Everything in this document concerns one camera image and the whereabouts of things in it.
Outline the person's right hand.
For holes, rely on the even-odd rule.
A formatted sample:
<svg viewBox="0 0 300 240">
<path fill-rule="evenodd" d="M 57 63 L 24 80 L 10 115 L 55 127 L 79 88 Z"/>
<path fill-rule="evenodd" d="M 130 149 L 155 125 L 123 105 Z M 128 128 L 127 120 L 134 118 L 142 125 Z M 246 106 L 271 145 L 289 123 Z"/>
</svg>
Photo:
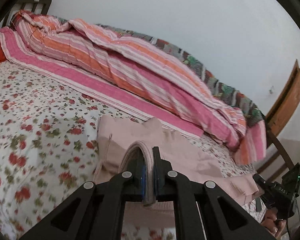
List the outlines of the person's right hand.
<svg viewBox="0 0 300 240">
<path fill-rule="evenodd" d="M 273 208 L 266 211 L 261 225 L 276 239 L 280 239 L 282 232 L 286 227 L 286 220 L 278 219 L 277 209 Z"/>
</svg>

